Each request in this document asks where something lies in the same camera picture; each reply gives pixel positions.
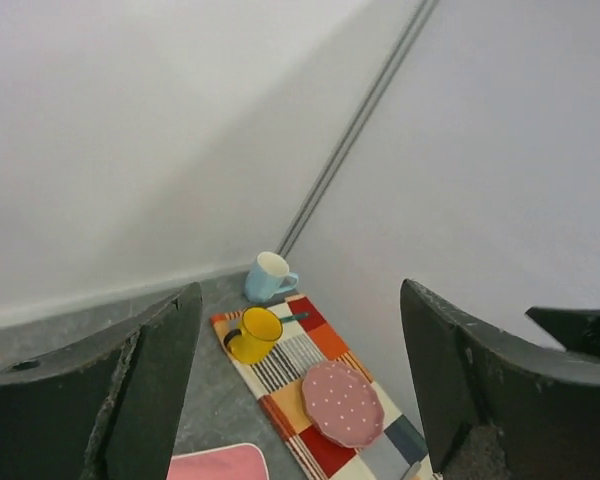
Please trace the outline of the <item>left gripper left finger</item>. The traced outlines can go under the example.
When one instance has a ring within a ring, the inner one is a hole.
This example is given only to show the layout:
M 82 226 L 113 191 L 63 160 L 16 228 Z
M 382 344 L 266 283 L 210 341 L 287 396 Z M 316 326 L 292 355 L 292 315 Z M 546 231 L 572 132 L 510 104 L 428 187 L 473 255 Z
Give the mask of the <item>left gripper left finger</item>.
M 190 284 L 0 371 L 0 479 L 164 479 L 202 317 Z

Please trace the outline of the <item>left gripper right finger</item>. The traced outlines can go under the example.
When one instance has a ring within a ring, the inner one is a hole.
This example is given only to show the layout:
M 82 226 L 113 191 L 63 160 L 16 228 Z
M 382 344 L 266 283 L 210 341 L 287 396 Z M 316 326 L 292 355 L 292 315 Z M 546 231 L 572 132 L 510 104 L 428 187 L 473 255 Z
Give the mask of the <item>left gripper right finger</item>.
M 600 479 L 600 358 L 533 344 L 412 279 L 400 310 L 435 473 Z

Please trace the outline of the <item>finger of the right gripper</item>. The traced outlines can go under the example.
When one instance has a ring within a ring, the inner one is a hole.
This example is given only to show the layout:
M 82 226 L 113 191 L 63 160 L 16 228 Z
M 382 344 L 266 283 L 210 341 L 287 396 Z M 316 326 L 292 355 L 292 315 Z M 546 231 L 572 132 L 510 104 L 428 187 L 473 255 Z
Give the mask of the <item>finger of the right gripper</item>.
M 525 315 L 567 351 L 600 358 L 600 309 L 535 306 Z

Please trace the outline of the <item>pink racket bag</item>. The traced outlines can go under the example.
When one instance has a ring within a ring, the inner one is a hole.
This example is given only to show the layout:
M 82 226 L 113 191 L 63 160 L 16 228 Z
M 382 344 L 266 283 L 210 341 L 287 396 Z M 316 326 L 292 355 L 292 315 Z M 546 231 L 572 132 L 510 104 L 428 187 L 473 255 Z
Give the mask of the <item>pink racket bag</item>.
M 177 455 L 171 458 L 167 480 L 269 480 L 262 451 L 252 443 Z

